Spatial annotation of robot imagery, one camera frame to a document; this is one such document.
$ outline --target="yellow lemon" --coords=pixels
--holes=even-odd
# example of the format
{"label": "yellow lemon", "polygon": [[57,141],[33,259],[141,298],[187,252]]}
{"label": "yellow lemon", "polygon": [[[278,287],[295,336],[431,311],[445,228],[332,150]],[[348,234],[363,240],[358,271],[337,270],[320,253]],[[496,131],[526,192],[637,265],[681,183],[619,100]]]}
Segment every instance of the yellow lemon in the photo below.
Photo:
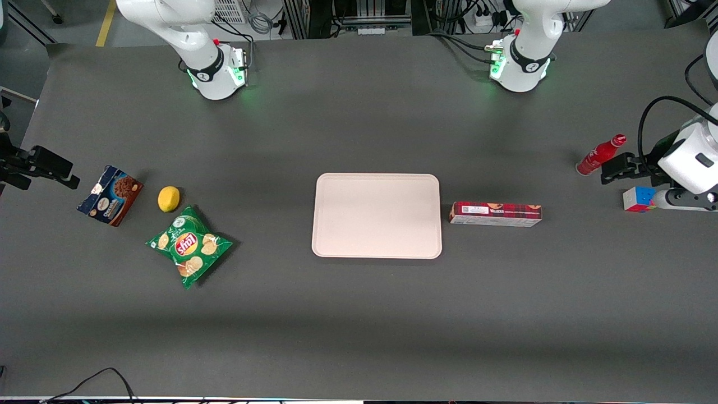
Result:
{"label": "yellow lemon", "polygon": [[175,187],[164,187],[157,196],[157,205],[163,212],[171,212],[180,204],[180,190]]}

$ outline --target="red beverage bottle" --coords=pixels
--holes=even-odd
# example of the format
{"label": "red beverage bottle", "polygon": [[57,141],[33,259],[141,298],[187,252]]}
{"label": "red beverage bottle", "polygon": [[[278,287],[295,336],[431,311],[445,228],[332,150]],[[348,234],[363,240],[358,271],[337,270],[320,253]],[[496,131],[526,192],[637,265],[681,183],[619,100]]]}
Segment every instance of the red beverage bottle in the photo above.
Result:
{"label": "red beverage bottle", "polygon": [[616,155],[616,150],[624,143],[626,143],[626,136],[617,134],[610,141],[599,144],[580,163],[576,164],[576,171],[581,175],[593,173],[603,163],[611,160]]}

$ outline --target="table surface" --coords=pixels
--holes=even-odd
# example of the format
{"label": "table surface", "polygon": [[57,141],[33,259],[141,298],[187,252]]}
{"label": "table surface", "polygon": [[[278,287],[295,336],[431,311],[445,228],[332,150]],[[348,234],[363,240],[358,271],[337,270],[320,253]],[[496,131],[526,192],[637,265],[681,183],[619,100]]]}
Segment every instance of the table surface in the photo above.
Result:
{"label": "table surface", "polygon": [[[143,396],[716,402],[718,216],[625,213],[645,181],[574,170],[618,132],[634,151],[656,96],[698,102],[683,70],[706,40],[700,23],[564,35],[525,94],[431,37],[263,42],[225,101],[200,97],[170,47],[50,48],[24,145],[82,183],[0,199],[1,394],[114,366]],[[656,107],[646,147],[690,117]],[[118,228],[75,211],[106,164],[146,184]],[[322,259],[314,185],[331,172],[430,173],[444,215],[469,200],[545,219],[444,220],[430,261]],[[166,185],[238,242],[191,290],[144,245],[174,218]],[[122,392],[106,376],[81,393]]]}

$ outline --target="rubik's cube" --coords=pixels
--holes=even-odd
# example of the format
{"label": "rubik's cube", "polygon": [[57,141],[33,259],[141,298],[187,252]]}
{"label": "rubik's cube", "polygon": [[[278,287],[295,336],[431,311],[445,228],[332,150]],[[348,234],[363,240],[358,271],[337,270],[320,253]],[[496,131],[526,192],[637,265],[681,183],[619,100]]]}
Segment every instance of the rubik's cube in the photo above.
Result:
{"label": "rubik's cube", "polygon": [[655,209],[653,196],[656,190],[648,187],[633,187],[623,193],[623,210],[628,212],[639,212],[644,214]]}

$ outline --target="chip image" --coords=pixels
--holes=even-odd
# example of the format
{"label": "chip image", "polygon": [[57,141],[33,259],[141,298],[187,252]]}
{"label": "chip image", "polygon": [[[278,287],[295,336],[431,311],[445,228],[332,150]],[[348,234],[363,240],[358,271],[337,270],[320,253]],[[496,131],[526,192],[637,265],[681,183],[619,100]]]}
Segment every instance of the chip image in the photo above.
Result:
{"label": "chip image", "polygon": [[231,241],[211,234],[191,206],[146,244],[174,262],[185,289],[232,247]]}

